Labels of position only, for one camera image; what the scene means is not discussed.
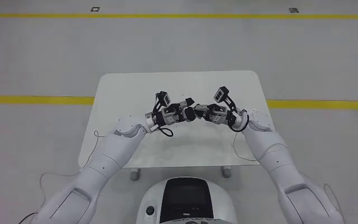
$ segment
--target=white cable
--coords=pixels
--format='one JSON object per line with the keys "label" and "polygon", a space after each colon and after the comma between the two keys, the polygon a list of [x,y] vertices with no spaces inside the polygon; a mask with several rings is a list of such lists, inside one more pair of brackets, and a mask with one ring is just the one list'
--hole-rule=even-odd
{"label": "white cable", "polygon": [[[329,190],[331,191],[332,195],[334,196],[334,198],[335,198],[335,200],[336,200],[336,202],[337,202],[337,205],[338,205],[338,209],[336,208],[335,204],[333,204],[333,202],[332,202],[331,199],[329,198],[329,196],[328,196],[328,194],[327,194],[327,189],[326,189],[326,187],[329,188]],[[324,184],[324,185],[323,185],[323,190],[324,190],[325,194],[327,195],[328,200],[333,204],[333,206],[335,206],[336,210],[341,214],[342,219],[343,219],[343,223],[346,224],[346,220],[345,220],[345,217],[344,217],[344,215],[343,215],[341,205],[340,205],[340,203],[339,203],[339,201],[338,201],[338,199],[337,199],[337,197],[336,197],[336,194],[335,194],[334,191],[332,190],[331,186],[329,186],[328,184]]]}
{"label": "white cable", "polygon": [[250,161],[250,162],[256,162],[257,160],[250,160],[250,159],[248,159],[248,158],[241,157],[241,156],[239,156],[239,154],[237,154],[237,151],[236,151],[236,149],[235,149],[235,140],[236,140],[236,136],[237,136],[238,133],[239,133],[239,132],[236,133],[235,138],[234,138],[234,141],[233,141],[233,143],[232,143],[232,145],[231,145],[231,147],[233,147],[233,149],[234,149],[235,154],[237,155],[237,157],[242,158],[243,160],[247,160],[247,161]]}
{"label": "white cable", "polygon": [[98,145],[98,142],[99,142],[100,138],[104,138],[104,137],[105,137],[105,136],[100,136],[97,130],[95,130],[93,134],[97,137],[96,144],[95,144],[95,146],[94,146],[94,148],[93,148],[91,154],[89,154],[89,157],[88,157],[88,159],[87,159],[87,162],[86,162],[85,165],[80,169],[79,172],[77,172],[77,173],[75,173],[75,174],[71,174],[71,175],[57,174],[57,173],[55,173],[55,172],[43,172],[43,173],[41,174],[39,182],[40,182],[41,193],[42,193],[44,199],[43,199],[43,202],[41,203],[41,206],[37,209],[37,211],[35,212],[35,214],[31,217],[29,224],[31,224],[31,222],[32,222],[32,220],[34,219],[35,215],[39,212],[39,210],[44,206],[44,204],[45,204],[45,202],[46,202],[46,194],[45,194],[45,190],[44,190],[43,182],[42,182],[43,177],[44,177],[46,174],[52,174],[52,175],[57,175],[57,176],[65,176],[65,177],[71,177],[71,176],[76,176],[76,175],[78,175],[78,174],[87,166],[87,164],[89,163],[92,154],[94,153],[95,149],[97,148],[97,145]]}

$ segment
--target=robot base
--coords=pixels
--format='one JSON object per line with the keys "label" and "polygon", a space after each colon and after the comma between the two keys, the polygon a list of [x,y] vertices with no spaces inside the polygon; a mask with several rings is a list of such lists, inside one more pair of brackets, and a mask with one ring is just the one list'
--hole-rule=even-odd
{"label": "robot base", "polygon": [[159,224],[180,218],[214,218],[237,223],[229,194],[200,178],[171,178],[152,186],[140,203],[136,224]]}

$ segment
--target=cable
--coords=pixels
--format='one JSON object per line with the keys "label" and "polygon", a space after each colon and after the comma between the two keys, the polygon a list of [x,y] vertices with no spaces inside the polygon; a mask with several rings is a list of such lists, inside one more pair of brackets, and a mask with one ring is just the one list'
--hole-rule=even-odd
{"label": "cable", "polygon": [[81,171],[87,166],[88,162],[90,161],[90,158],[91,158],[92,154],[94,153],[95,149],[97,148],[97,145],[98,145],[98,142],[99,142],[100,138],[106,137],[106,136],[100,136],[100,134],[98,133],[97,130],[95,130],[95,131],[93,132],[93,134],[97,137],[96,144],[95,144],[95,146],[94,146],[94,148],[93,148],[91,154],[89,154],[89,157],[88,157],[88,159],[87,159],[87,162],[86,162],[85,165],[82,167]]}
{"label": "cable", "polygon": [[158,127],[158,130],[160,130],[165,136],[168,136],[168,137],[173,137],[173,136],[174,136],[173,131],[170,130],[169,128],[161,128],[161,127]]}
{"label": "cable", "polygon": [[104,137],[105,137],[105,136],[100,136],[97,130],[95,130],[95,131],[93,132],[93,134],[97,137],[96,144],[95,144],[95,146],[94,146],[94,148],[93,148],[91,154],[89,154],[89,157],[88,157],[88,159],[87,159],[87,162],[86,162],[85,165],[79,170],[79,172],[77,172],[77,173],[75,173],[75,174],[71,174],[71,175],[57,174],[57,173],[55,173],[55,172],[43,172],[43,173],[41,174],[39,183],[40,183],[41,193],[43,194],[44,199],[43,199],[43,202],[41,203],[41,206],[39,207],[39,209],[37,209],[37,211],[34,212],[34,213],[32,213],[32,214],[37,214],[37,213],[39,212],[39,210],[44,206],[44,204],[45,204],[45,202],[46,202],[46,194],[45,194],[45,190],[44,190],[44,187],[43,187],[43,181],[42,181],[42,180],[43,180],[43,177],[44,177],[46,174],[52,174],[52,175],[57,175],[57,176],[71,177],[71,176],[76,176],[76,175],[78,175],[79,173],[81,173],[81,171],[82,171],[84,168],[86,168],[86,166],[88,165],[88,163],[89,163],[89,161],[90,161],[90,158],[91,158],[92,154],[94,153],[94,151],[95,151],[96,148],[97,148],[97,145],[98,145],[98,142],[99,142],[100,138],[104,138]]}
{"label": "cable", "polygon": [[[338,208],[339,208],[339,209],[336,208],[336,206],[333,204],[333,202],[332,202],[331,199],[329,198],[329,196],[328,196],[328,194],[327,194],[326,187],[329,188],[329,190],[331,191],[332,195],[334,196],[334,198],[335,198],[335,200],[336,200],[336,202],[337,202],[337,205],[338,205]],[[339,203],[339,201],[338,201],[338,199],[337,199],[337,197],[336,197],[336,194],[335,194],[334,191],[332,190],[331,186],[329,186],[328,184],[324,184],[324,185],[323,185],[323,190],[324,190],[325,194],[327,195],[328,200],[333,204],[333,206],[335,206],[336,210],[341,214],[342,219],[343,219],[343,223],[346,224],[346,220],[345,220],[345,217],[344,217],[344,215],[343,215],[341,205],[340,205],[340,203]]]}
{"label": "cable", "polygon": [[244,158],[244,157],[239,156],[239,154],[237,154],[237,151],[236,151],[236,149],[235,149],[235,140],[236,140],[237,134],[238,134],[238,133],[236,133],[235,138],[234,138],[234,141],[233,141],[233,143],[232,143],[232,147],[233,147],[234,152],[235,152],[235,154],[237,155],[237,157],[242,158],[243,160],[250,161],[250,162],[256,162],[257,160],[250,160],[249,158]]}
{"label": "cable", "polygon": [[247,116],[247,121],[246,121],[246,124],[244,125],[244,127],[242,128],[242,129],[240,129],[240,130],[235,130],[235,129],[233,129],[232,127],[230,127],[230,129],[232,130],[232,131],[234,131],[234,132],[242,132],[243,130],[245,130],[245,128],[247,127],[247,125],[248,125],[248,123],[249,123],[249,116],[248,116],[248,114],[246,115]]}
{"label": "cable", "polygon": [[18,224],[22,224],[23,221],[25,221],[25,219],[29,218],[30,216],[32,216],[33,214],[35,214],[35,212],[32,212],[31,214],[28,214],[25,218],[23,218],[21,220],[21,222],[19,222]]}

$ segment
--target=black cable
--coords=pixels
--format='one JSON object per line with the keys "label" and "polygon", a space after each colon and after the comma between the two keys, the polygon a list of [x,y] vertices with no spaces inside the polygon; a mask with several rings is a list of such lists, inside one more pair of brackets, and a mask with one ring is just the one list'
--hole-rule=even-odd
{"label": "black cable", "polygon": [[32,212],[31,214],[28,214],[25,218],[23,218],[23,220],[21,220],[21,222],[19,222],[18,224],[22,224],[22,222],[25,220],[25,219],[27,219],[27,218],[29,218],[30,216],[32,216],[33,214],[35,214],[35,212]]}
{"label": "black cable", "polygon": [[245,128],[247,127],[248,123],[249,123],[249,116],[248,116],[248,114],[247,114],[247,121],[246,121],[245,126],[244,126],[242,129],[240,129],[240,130],[235,130],[235,129],[233,129],[232,127],[230,127],[230,129],[231,129],[232,131],[234,131],[234,132],[242,132],[243,130],[245,130]]}
{"label": "black cable", "polygon": [[158,127],[158,129],[159,129],[165,136],[168,136],[168,137],[173,137],[173,136],[174,136],[173,131],[170,130],[169,128],[161,128],[161,127]]}

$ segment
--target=robotic hand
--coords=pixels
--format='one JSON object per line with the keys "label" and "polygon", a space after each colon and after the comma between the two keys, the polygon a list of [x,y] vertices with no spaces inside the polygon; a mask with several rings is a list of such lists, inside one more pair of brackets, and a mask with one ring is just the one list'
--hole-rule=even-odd
{"label": "robotic hand", "polygon": [[153,111],[143,117],[120,119],[116,130],[100,142],[81,173],[35,214],[32,223],[88,224],[102,188],[126,165],[146,134],[159,130],[171,137],[173,132],[163,126],[204,118],[244,134],[255,159],[271,176],[289,224],[343,224],[342,216],[325,192],[297,170],[285,141],[270,129],[268,116],[257,111],[248,114],[246,110],[238,110],[228,93],[226,87],[221,87],[214,99],[217,103],[225,102],[229,110],[217,104],[197,104],[192,108],[191,98],[170,104],[166,92],[156,94],[158,101]]}

